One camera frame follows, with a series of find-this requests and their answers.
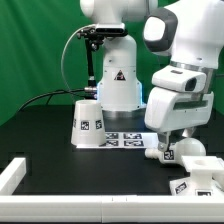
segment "white cup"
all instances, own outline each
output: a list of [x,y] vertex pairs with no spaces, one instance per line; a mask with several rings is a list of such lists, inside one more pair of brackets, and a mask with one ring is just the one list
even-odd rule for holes
[[100,102],[80,100],[75,105],[71,142],[76,147],[97,147],[106,143]]

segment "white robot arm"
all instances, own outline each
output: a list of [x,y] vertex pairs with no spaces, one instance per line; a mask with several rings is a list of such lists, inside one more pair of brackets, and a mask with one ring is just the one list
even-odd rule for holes
[[210,86],[224,45],[224,1],[180,0],[153,11],[144,40],[155,54],[171,55],[171,63],[153,75],[145,123],[159,133],[166,151],[173,130],[206,124],[214,94]]
[[[83,13],[96,25],[96,32],[122,33],[126,21],[144,21],[157,0],[80,0]],[[141,83],[136,78],[135,40],[125,37],[104,40],[103,77],[98,100],[108,117],[132,116],[145,107]]]

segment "black table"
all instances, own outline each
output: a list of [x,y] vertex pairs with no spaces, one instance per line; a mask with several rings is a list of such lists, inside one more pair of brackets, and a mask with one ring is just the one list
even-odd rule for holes
[[[0,127],[0,172],[15,157],[27,174],[15,195],[170,195],[169,181],[188,175],[149,160],[144,150],[75,150],[72,106],[32,106]],[[207,155],[224,158],[224,116],[213,111],[195,133]],[[107,132],[146,132],[143,117],[105,119]]]

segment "green screen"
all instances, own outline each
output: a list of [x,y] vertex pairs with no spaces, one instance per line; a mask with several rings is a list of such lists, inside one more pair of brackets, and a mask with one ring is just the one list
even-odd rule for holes
[[[175,1],[159,0],[164,6]],[[79,0],[0,1],[0,124],[20,106],[37,95],[66,89],[60,70],[63,48],[74,31],[91,24],[80,10]],[[150,53],[142,40],[144,22],[128,23],[129,33],[138,43],[137,76],[143,83],[144,101],[152,89],[151,77],[169,63],[169,58]],[[219,74],[224,70],[224,53]],[[102,50],[94,53],[97,80],[102,75]],[[87,85],[84,40],[74,39],[65,57],[65,74],[70,88]],[[224,113],[222,78],[214,82],[215,107]],[[35,104],[44,104],[45,100]],[[72,104],[70,96],[55,96],[51,104]]]

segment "warning label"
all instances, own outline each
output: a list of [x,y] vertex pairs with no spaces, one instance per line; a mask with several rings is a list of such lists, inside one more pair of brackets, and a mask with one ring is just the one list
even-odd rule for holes
[[114,80],[126,81],[125,76],[124,76],[124,74],[123,74],[123,72],[121,70],[118,72],[118,74],[116,75]]

